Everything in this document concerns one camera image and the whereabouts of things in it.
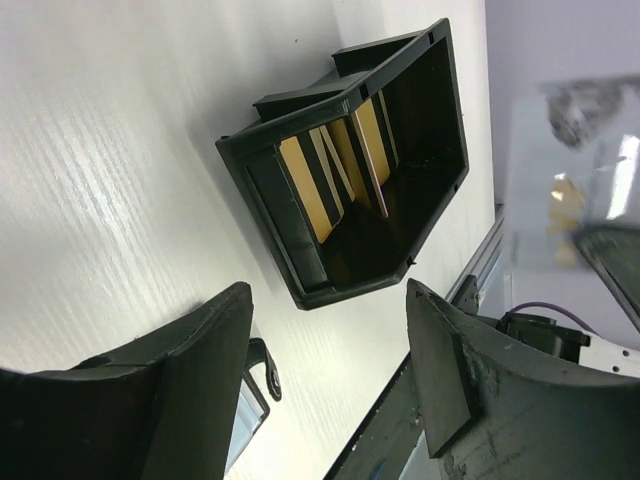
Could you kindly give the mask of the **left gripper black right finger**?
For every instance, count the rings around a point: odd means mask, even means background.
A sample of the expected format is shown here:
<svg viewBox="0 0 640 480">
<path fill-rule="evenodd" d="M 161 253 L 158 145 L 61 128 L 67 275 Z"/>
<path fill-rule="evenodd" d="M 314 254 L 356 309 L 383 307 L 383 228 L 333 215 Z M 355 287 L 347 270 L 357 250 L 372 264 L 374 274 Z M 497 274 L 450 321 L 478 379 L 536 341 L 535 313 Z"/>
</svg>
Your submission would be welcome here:
<svg viewBox="0 0 640 480">
<path fill-rule="evenodd" d="M 539 351 L 416 280 L 407 328 L 429 455 L 448 479 L 635 479 L 639 382 Z"/>
</svg>

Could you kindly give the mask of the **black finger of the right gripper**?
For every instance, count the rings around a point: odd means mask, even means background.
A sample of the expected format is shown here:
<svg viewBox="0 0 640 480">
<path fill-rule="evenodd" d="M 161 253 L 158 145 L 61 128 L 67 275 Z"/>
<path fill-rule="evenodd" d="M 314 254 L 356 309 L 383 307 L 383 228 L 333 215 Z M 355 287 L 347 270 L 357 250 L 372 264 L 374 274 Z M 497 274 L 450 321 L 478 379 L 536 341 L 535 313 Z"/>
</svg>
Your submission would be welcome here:
<svg viewBox="0 0 640 480">
<path fill-rule="evenodd" d="M 639 319 L 639 226 L 590 224 L 574 245 L 630 320 Z"/>
</svg>

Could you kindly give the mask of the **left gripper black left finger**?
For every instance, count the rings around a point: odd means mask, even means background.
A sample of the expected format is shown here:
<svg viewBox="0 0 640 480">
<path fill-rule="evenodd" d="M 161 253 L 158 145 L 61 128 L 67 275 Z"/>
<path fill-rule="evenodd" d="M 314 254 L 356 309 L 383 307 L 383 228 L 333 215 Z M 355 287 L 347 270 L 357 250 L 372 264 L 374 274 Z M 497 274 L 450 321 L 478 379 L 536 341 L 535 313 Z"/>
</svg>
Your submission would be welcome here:
<svg viewBox="0 0 640 480">
<path fill-rule="evenodd" d="M 5 479 L 220 479 L 251 330 L 237 282 L 68 370 L 1 373 Z"/>
</svg>

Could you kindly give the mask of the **black leather card holder wallet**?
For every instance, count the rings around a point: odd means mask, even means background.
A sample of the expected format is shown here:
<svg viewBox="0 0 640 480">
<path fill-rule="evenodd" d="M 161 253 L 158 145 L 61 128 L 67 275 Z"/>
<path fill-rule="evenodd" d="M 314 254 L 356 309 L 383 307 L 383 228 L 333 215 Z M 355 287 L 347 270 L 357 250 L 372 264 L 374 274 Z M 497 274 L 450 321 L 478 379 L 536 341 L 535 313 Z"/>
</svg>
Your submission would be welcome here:
<svg viewBox="0 0 640 480">
<path fill-rule="evenodd" d="M 265 341 L 258 337 L 251 338 L 242 374 L 225 474 L 228 474 L 270 415 L 269 403 L 252 375 L 252 370 L 259 364 L 265 367 L 265 386 L 271 399 L 275 402 L 282 400 L 282 385 L 276 363 Z"/>
</svg>

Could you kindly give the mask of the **black plastic card tray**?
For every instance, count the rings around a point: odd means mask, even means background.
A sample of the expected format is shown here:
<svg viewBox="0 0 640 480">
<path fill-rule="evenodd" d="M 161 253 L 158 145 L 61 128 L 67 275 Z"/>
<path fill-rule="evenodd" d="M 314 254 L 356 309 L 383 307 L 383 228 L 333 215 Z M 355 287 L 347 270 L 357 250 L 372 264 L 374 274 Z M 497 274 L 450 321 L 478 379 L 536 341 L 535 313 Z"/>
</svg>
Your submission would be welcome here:
<svg viewBox="0 0 640 480">
<path fill-rule="evenodd" d="M 399 283 L 469 171 L 448 19 L 333 61 L 216 144 L 302 310 Z"/>
</svg>

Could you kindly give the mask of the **yellow card black stripe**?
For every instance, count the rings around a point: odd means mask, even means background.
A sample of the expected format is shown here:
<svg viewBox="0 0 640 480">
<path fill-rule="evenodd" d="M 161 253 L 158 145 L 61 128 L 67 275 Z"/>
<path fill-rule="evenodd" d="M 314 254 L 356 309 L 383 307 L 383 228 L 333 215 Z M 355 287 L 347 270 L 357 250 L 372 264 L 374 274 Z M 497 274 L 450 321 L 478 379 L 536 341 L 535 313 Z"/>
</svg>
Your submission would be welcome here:
<svg viewBox="0 0 640 480">
<path fill-rule="evenodd" d="M 337 151 L 353 202 L 388 217 L 382 187 L 397 168 L 399 155 L 383 93 L 374 94 L 353 113 L 320 129 Z"/>
</svg>

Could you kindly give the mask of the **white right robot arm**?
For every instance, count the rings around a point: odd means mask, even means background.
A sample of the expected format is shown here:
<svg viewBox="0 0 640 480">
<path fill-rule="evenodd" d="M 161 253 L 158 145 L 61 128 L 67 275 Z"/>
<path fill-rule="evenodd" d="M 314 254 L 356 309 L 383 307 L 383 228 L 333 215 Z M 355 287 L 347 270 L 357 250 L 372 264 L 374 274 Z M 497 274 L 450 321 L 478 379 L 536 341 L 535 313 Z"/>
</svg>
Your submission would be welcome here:
<svg viewBox="0 0 640 480">
<path fill-rule="evenodd" d="M 639 327 L 639 228 L 587 225 L 560 246 L 561 269 L 592 271 L 628 321 Z M 503 333 L 583 367 L 637 378 L 639 350 L 600 336 L 588 322 L 561 305 L 543 301 L 512 307 L 498 321 Z"/>
</svg>

